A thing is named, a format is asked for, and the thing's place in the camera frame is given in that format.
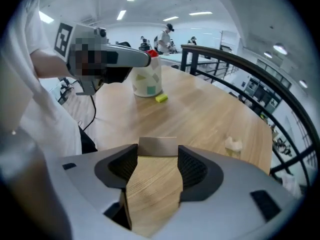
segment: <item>black railing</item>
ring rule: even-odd
[[[274,178],[276,178],[276,174],[279,171],[285,170],[287,173],[291,174],[289,167],[296,164],[301,163],[301,167],[303,170],[303,173],[305,175],[306,179],[306,185],[309,188],[310,187],[310,179],[307,173],[307,169],[304,163],[304,158],[309,156],[310,154],[315,154],[317,158],[319,158],[320,155],[320,139],[317,133],[317,130],[312,123],[309,115],[305,111],[304,107],[300,104],[300,102],[293,96],[293,94],[282,85],[281,82],[279,82],[276,78],[274,78],[272,75],[267,73],[264,70],[261,70],[261,68],[252,62],[239,57],[237,55],[231,54],[229,52],[225,52],[222,50],[204,47],[204,46],[198,46],[198,45],[188,45],[184,44],[181,45],[182,48],[182,61],[181,61],[181,70],[186,71],[186,64],[187,64],[187,54],[192,53],[192,60],[191,60],[191,67],[190,67],[190,74],[194,76],[203,75],[212,81],[218,81],[219,83],[222,83],[223,85],[227,86],[228,88],[234,90],[239,95],[242,95],[246,99],[248,99],[255,108],[259,108],[261,112],[263,112],[282,132],[284,137],[287,139],[289,144],[291,145],[293,151],[295,152],[296,156],[292,159],[284,162],[284,160],[279,155],[278,151],[272,147],[272,150],[274,154],[277,156],[277,158],[280,161],[280,165],[275,166],[270,169],[270,175],[272,175]],[[266,110],[265,107],[263,107],[261,104],[259,104],[256,100],[254,100],[250,95],[248,95],[243,90],[239,89],[238,87],[234,86],[233,84],[224,81],[223,79],[220,79],[216,75],[209,74],[209,72],[204,72],[197,69],[198,65],[198,58],[199,55],[204,55],[207,57],[215,58],[218,61],[226,62],[227,64],[231,64],[236,68],[239,68],[241,70],[244,70],[245,72],[253,75],[254,77],[260,79],[263,81],[266,85],[268,85],[275,93],[277,93],[284,102],[288,104],[288,106],[292,109],[292,111],[295,113],[295,115],[299,118],[300,122],[303,124],[303,127],[306,130],[307,135],[309,136],[311,140],[311,145],[306,148],[304,151],[299,152],[295,143],[293,142],[292,138],[289,136],[287,131],[284,129],[284,127],[276,120],[276,118]]]

